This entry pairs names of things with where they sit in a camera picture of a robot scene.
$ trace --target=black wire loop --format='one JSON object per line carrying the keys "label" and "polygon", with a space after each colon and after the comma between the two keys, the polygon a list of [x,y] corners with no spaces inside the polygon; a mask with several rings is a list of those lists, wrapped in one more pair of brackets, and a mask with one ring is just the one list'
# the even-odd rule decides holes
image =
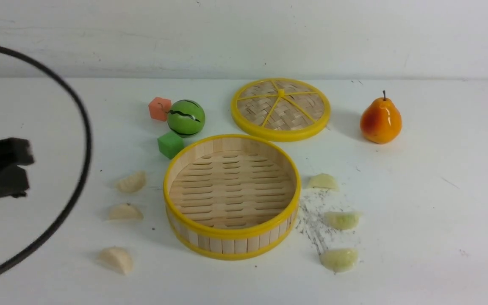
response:
{"label": "black wire loop", "polygon": [[86,185],[86,180],[89,174],[89,168],[92,160],[91,159],[92,158],[91,156],[92,155],[92,140],[91,140],[92,130],[91,130],[88,114],[83,102],[80,100],[80,98],[75,93],[75,91],[70,87],[70,85],[68,85],[55,72],[53,72],[52,70],[50,70],[48,67],[46,67],[44,64],[41,64],[37,60],[34,60],[33,58],[25,54],[21,54],[20,52],[16,52],[15,50],[11,50],[5,47],[0,47],[0,54],[5,54],[17,58],[19,60],[22,60],[24,62],[27,62],[28,64],[31,64],[31,66],[41,70],[45,75],[48,75],[48,77],[53,79],[53,81],[58,83],[58,85],[60,85],[66,91],[75,102],[76,107],[78,107],[79,109],[80,116],[84,124],[85,140],[86,140],[86,151],[84,154],[84,161],[83,161],[82,170],[80,172],[80,177],[68,203],[61,211],[60,215],[56,218],[56,220],[54,220],[54,222],[37,239],[35,239],[29,246],[27,246],[25,249],[20,251],[17,255],[14,255],[12,258],[8,259],[6,262],[0,265],[0,275],[2,275],[4,272],[8,271],[8,269],[11,269],[12,267],[21,263],[24,259],[26,259],[29,255],[31,255],[33,252],[39,249],[44,243],[46,243],[46,241],[48,241],[48,239],[52,237],[52,235],[58,230],[58,228],[60,228],[61,224],[64,223],[65,219],[69,216],[70,212],[73,210],[74,206],[76,205],[76,201],[78,201],[80,194],[84,190],[84,186]]}

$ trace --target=woven bamboo lid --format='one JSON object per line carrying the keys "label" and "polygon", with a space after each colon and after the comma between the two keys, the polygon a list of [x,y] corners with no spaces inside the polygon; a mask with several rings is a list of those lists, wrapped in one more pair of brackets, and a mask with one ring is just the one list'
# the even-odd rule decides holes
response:
{"label": "woven bamboo lid", "polygon": [[269,141],[298,141],[327,125],[327,97],[308,83],[272,78],[254,81],[234,95],[231,112],[236,125]]}

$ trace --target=white surface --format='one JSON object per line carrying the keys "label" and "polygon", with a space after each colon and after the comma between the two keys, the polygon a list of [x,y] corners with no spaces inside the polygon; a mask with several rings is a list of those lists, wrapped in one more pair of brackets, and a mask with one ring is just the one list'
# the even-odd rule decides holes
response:
{"label": "white surface", "polygon": [[488,1],[0,0],[0,44],[68,77],[484,79]]}
{"label": "white surface", "polygon": [[[154,96],[192,98],[207,111],[204,131],[187,143],[240,133],[229,100],[246,81],[73,79],[89,109],[95,152],[79,205],[29,259],[0,277],[0,305],[19,304],[488,304],[488,83],[477,81],[310,81],[333,106],[329,129],[278,143],[306,177],[327,172],[341,191],[304,190],[300,224],[260,257],[223,262],[188,251],[164,213],[168,160],[157,151],[165,123],[149,118]],[[388,145],[362,141],[360,112],[387,90],[404,119]],[[37,237],[62,209],[78,175],[82,127],[70,100],[48,80],[0,79],[0,137],[30,139],[27,199],[0,201],[0,262]],[[119,194],[114,182],[134,170],[147,187]],[[104,222],[107,209],[139,205],[139,224]],[[330,233],[314,213],[358,210],[355,233]],[[333,274],[308,239],[357,247],[354,271]],[[97,251],[130,249],[124,277],[93,262]]]}

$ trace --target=white wall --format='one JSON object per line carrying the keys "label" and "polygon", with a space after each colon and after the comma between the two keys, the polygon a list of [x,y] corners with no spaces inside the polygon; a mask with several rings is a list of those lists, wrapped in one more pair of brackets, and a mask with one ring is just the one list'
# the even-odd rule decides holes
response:
{"label": "white wall", "polygon": [[68,77],[488,78],[488,0],[0,0],[0,44]]}

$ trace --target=green ball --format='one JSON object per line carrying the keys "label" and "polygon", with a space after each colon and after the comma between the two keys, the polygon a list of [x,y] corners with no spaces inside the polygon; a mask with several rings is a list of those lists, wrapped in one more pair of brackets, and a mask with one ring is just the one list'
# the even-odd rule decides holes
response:
{"label": "green ball", "polygon": [[189,99],[174,103],[167,114],[169,128],[183,138],[198,134],[205,127],[205,119],[205,110]]}

